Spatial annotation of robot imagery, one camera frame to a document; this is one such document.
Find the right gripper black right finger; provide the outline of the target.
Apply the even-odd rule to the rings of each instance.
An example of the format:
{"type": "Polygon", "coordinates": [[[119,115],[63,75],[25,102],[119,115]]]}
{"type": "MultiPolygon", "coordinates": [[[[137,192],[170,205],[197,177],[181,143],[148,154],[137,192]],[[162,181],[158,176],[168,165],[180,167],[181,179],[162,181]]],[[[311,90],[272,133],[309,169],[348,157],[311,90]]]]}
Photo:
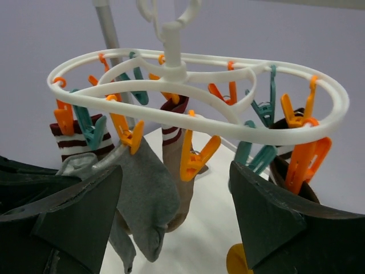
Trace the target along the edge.
{"type": "Polygon", "coordinates": [[[309,201],[237,162],[230,189],[254,273],[364,272],[364,215],[309,201]]]}

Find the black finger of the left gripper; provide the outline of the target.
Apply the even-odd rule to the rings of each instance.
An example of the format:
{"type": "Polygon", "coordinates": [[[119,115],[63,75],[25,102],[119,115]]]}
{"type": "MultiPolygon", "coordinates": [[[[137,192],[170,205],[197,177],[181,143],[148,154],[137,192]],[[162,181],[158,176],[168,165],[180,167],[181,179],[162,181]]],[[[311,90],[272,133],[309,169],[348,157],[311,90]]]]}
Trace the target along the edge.
{"type": "Polygon", "coordinates": [[[81,179],[57,170],[21,163],[1,156],[1,214],[71,187],[81,179]]]}

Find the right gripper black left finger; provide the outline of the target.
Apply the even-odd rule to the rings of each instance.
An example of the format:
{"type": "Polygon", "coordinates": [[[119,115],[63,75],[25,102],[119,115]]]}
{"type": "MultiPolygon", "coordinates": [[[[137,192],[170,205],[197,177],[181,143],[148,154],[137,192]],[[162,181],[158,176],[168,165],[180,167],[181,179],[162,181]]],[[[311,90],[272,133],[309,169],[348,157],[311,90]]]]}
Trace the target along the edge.
{"type": "Polygon", "coordinates": [[[1,214],[2,273],[93,273],[72,250],[77,205],[91,185],[81,182],[1,214]]]}

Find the mustard brown striped sock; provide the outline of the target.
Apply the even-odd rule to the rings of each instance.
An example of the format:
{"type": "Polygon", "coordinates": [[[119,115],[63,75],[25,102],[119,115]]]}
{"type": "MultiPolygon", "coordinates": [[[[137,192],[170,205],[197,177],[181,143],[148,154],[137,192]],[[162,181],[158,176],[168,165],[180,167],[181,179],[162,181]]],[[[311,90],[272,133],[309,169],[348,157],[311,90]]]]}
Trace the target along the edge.
{"type": "Polygon", "coordinates": [[[302,198],[319,203],[317,196],[309,186],[309,181],[319,167],[319,160],[311,161],[319,153],[319,144],[310,141],[305,144],[280,145],[277,156],[270,163],[269,180],[302,198]]]}

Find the yellow orange clothes peg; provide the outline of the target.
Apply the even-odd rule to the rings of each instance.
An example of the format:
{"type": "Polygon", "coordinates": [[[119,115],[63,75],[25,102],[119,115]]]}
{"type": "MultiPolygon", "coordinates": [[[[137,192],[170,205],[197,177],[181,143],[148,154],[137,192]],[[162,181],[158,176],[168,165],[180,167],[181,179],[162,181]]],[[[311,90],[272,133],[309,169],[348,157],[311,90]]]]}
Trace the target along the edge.
{"type": "Polygon", "coordinates": [[[143,137],[144,121],[140,120],[137,122],[136,126],[134,126],[133,130],[130,130],[127,118],[124,115],[111,112],[109,115],[121,144],[129,148],[131,155],[137,153],[143,137]]]}

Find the white round clip hanger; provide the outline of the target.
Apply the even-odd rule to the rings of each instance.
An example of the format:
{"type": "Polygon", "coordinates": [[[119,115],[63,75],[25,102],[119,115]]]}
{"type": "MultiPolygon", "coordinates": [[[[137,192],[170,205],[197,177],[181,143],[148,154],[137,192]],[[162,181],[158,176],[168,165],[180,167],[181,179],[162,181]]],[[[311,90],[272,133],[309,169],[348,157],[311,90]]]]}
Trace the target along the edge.
{"type": "Polygon", "coordinates": [[[275,66],[278,72],[298,76],[306,80],[310,80],[312,76],[317,76],[317,84],[325,89],[332,98],[332,110],[315,127],[304,126],[288,130],[270,130],[264,127],[249,128],[244,126],[240,120],[240,115],[250,107],[254,100],[257,76],[268,71],[273,62],[234,58],[233,62],[236,68],[233,71],[188,71],[186,69],[187,63],[223,66],[228,61],[227,57],[181,52],[180,31],[197,17],[201,2],[190,1],[188,7],[178,19],[167,22],[162,26],[157,24],[157,4],[155,1],[137,1],[136,6],[142,17],[154,24],[155,33],[164,46],[165,64],[158,66],[150,63],[151,59],[159,57],[159,51],[138,49],[135,58],[111,68],[100,78],[96,86],[73,93],[62,89],[59,84],[55,83],[56,77],[98,58],[96,52],[84,54],[62,63],[50,72],[47,77],[47,84],[57,99],[113,114],[147,119],[159,124],[251,143],[276,146],[309,143],[329,136],[339,127],[347,113],[350,104],[348,94],[335,79],[309,67],[287,62],[276,62],[275,66]],[[250,80],[251,90],[243,99],[232,106],[228,106],[216,96],[196,87],[196,83],[225,83],[243,79],[250,80]],[[208,118],[193,118],[185,114],[174,114],[154,108],[106,100],[108,94],[139,90],[168,91],[188,96],[215,108],[226,120],[220,122],[208,118]]]}

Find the maroon white striped sock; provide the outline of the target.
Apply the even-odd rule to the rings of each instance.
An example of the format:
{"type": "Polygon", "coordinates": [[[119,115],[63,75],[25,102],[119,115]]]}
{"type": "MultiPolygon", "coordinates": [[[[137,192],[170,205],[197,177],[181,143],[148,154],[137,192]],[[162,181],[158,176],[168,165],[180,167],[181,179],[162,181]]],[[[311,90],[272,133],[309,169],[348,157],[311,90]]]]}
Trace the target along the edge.
{"type": "Polygon", "coordinates": [[[94,153],[99,160],[103,159],[109,152],[111,152],[115,145],[111,139],[111,134],[106,127],[102,142],[98,149],[92,150],[86,142],[84,135],[79,127],[78,121],[73,120],[74,134],[64,135],[57,123],[50,124],[50,130],[54,135],[57,145],[60,150],[62,161],[65,161],[68,157],[73,155],[79,155],[84,153],[94,153]]]}

